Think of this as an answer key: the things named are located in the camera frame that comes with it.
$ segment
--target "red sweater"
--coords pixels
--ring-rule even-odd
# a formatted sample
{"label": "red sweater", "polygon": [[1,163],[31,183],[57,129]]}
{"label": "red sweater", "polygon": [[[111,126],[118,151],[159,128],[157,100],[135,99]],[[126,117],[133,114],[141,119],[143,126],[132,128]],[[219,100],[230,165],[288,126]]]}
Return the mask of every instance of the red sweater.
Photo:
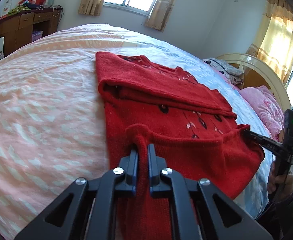
{"label": "red sweater", "polygon": [[125,240],[169,240],[168,201],[149,194],[147,145],[184,177],[210,179],[230,198],[250,182],[264,158],[247,141],[237,115],[218,90],[210,90],[182,68],[167,68],[145,56],[96,53],[98,90],[104,100],[110,167],[136,144],[136,197],[120,199],[118,216]]}

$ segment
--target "metal screw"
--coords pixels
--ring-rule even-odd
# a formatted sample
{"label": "metal screw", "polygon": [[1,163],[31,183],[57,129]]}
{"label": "metal screw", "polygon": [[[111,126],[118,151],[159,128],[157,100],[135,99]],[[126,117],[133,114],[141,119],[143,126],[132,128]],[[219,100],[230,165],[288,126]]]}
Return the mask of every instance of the metal screw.
{"label": "metal screw", "polygon": [[211,184],[210,180],[207,178],[200,179],[200,184],[203,186],[208,186]]}
{"label": "metal screw", "polygon": [[122,169],[121,167],[116,167],[113,169],[113,173],[116,175],[122,174],[124,172],[124,169]]}
{"label": "metal screw", "polygon": [[172,169],[170,169],[170,168],[164,168],[164,169],[162,170],[162,173],[163,173],[164,175],[169,175],[169,174],[172,173]]}
{"label": "metal screw", "polygon": [[76,179],[76,181],[75,181],[75,183],[77,184],[77,185],[83,185],[84,183],[86,182],[86,179],[85,178],[77,178]]}

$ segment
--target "hand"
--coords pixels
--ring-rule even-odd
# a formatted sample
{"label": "hand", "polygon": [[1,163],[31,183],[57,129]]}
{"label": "hand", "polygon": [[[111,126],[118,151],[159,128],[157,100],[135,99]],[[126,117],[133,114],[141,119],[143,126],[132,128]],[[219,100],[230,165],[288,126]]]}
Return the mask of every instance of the hand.
{"label": "hand", "polygon": [[[276,176],[275,174],[275,162],[271,163],[270,173],[268,177],[267,191],[269,194],[273,193],[276,190],[276,184],[282,184],[285,180],[284,175]],[[279,195],[279,201],[285,200],[293,192],[293,174],[289,173],[285,181],[285,187],[281,194]]]}

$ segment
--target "wooden desk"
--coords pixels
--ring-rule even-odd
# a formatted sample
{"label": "wooden desk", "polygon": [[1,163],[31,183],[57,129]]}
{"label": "wooden desk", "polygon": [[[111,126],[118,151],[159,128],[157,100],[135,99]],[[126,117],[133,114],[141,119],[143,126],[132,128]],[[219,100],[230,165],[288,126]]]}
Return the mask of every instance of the wooden desk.
{"label": "wooden desk", "polygon": [[57,31],[62,8],[29,10],[0,20],[0,37],[4,37],[4,56],[32,42],[33,31],[43,31],[42,37]]}

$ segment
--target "mattress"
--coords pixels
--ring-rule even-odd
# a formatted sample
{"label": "mattress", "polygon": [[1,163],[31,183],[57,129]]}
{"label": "mattress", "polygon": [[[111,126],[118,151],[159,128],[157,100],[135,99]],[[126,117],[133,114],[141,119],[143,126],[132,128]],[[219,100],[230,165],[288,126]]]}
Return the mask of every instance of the mattress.
{"label": "mattress", "polygon": [[[218,89],[238,124],[269,136],[240,94],[202,60],[166,42],[110,25],[84,25],[39,39],[0,61],[0,233],[14,236],[77,177],[108,170],[95,53],[145,55],[182,67]],[[272,154],[235,202],[256,217],[266,206]]]}

